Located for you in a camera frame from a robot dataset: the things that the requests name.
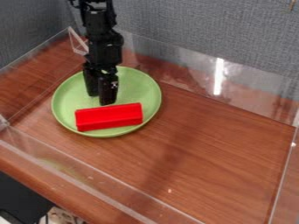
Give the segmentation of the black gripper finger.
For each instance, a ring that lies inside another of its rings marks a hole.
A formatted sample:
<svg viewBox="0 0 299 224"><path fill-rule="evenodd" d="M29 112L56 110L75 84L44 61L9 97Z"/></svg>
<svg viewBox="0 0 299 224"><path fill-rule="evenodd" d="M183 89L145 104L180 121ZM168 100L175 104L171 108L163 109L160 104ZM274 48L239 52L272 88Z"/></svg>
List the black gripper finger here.
<svg viewBox="0 0 299 224"><path fill-rule="evenodd" d="M85 88L89 96L99 95L99 77L96 70L92 68L88 62L83 64L83 76L85 81Z"/></svg>
<svg viewBox="0 0 299 224"><path fill-rule="evenodd" d="M97 77L97 94L101 106L113 104L117 99L117 76L112 73L103 73Z"/></svg>

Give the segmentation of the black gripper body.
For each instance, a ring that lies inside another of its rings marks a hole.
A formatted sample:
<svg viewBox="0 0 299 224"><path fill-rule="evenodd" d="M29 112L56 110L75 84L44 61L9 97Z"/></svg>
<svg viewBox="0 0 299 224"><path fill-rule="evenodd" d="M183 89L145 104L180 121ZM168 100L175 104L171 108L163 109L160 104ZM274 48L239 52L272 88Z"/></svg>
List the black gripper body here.
<svg viewBox="0 0 299 224"><path fill-rule="evenodd" d="M113 29L117 24L112 0L68 0L73 8L79 9L88 53L85 66L104 74L116 74L117 65L123 61L121 49L124 38Z"/></svg>

